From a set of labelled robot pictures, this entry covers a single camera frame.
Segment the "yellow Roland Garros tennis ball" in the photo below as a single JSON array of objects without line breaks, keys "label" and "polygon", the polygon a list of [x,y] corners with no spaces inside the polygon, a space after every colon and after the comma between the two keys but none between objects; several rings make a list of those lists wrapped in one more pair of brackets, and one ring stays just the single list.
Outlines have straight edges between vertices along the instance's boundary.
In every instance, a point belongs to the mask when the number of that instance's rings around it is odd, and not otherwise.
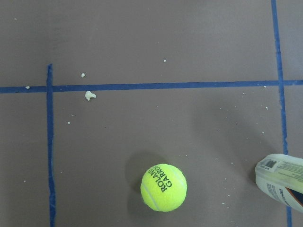
[{"label": "yellow Roland Garros tennis ball", "polygon": [[157,164],[143,175],[140,185],[143,202],[153,211],[170,212],[179,208],[187,195],[187,181],[175,166]]}]

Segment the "clear tennis ball can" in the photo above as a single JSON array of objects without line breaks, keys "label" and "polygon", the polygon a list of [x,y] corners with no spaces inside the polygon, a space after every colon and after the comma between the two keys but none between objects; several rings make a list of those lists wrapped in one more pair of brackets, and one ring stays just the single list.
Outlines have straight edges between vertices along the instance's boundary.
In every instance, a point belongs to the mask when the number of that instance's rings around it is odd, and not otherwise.
[{"label": "clear tennis ball can", "polygon": [[257,187],[272,199],[303,211],[303,160],[284,154],[270,154],[255,166]]}]

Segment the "large foam crumb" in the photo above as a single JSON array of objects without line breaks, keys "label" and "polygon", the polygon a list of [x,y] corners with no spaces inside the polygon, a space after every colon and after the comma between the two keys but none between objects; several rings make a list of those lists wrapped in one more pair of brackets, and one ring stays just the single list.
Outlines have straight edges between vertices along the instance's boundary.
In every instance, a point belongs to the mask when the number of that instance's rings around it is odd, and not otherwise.
[{"label": "large foam crumb", "polygon": [[90,101],[91,99],[96,99],[96,95],[92,93],[91,91],[86,91],[85,98],[87,101]]}]

